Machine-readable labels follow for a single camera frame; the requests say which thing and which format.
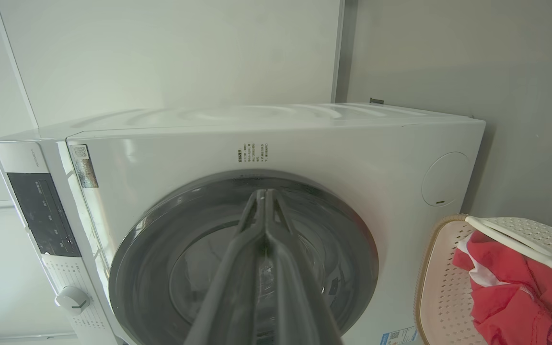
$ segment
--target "control panel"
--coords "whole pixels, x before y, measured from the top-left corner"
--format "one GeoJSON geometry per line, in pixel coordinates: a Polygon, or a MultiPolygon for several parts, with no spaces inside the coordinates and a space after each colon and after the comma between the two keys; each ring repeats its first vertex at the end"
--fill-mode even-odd
{"type": "Polygon", "coordinates": [[[27,226],[42,254],[80,257],[61,200],[48,173],[7,173],[27,226]]]}
{"type": "Polygon", "coordinates": [[[83,345],[120,345],[107,321],[82,258],[41,255],[57,291],[55,303],[65,312],[83,345]]]}

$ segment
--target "washing machine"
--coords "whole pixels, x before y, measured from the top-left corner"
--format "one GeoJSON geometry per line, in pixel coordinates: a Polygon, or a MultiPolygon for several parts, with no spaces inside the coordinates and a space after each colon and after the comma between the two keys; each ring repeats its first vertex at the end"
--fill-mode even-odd
{"type": "MultiPolygon", "coordinates": [[[[484,122],[379,104],[132,110],[0,138],[0,170],[84,345],[182,344],[249,196],[279,190],[347,345],[414,342],[429,230],[484,122]]],[[[274,340],[258,265],[257,343],[274,340]]]]}

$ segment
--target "gray wall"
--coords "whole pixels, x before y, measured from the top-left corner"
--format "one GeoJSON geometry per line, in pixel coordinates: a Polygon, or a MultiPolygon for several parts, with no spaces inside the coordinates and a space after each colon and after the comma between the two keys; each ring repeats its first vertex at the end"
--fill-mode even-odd
{"type": "Polygon", "coordinates": [[[359,0],[348,101],[487,122],[463,212],[552,225],[552,0],[359,0]]]}

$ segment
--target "red cloth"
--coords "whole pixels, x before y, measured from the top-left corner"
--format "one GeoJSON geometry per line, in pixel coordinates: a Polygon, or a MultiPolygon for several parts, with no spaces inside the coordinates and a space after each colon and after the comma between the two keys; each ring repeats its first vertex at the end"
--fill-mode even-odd
{"type": "MultiPolygon", "coordinates": [[[[476,231],[467,251],[505,285],[481,286],[471,279],[471,316],[490,345],[552,345],[552,269],[476,231]]],[[[474,264],[457,249],[453,264],[474,264]]]]}

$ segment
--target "laundry basket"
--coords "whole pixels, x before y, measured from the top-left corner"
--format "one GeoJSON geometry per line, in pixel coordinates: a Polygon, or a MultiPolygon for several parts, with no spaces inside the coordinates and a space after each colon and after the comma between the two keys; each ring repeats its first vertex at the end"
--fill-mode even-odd
{"type": "MultiPolygon", "coordinates": [[[[440,220],[418,278],[414,312],[416,326],[426,345],[483,345],[470,315],[472,297],[470,276],[453,266],[460,240],[476,229],[466,222],[466,214],[440,220]]],[[[525,218],[483,218],[552,254],[552,227],[525,218]]]]}

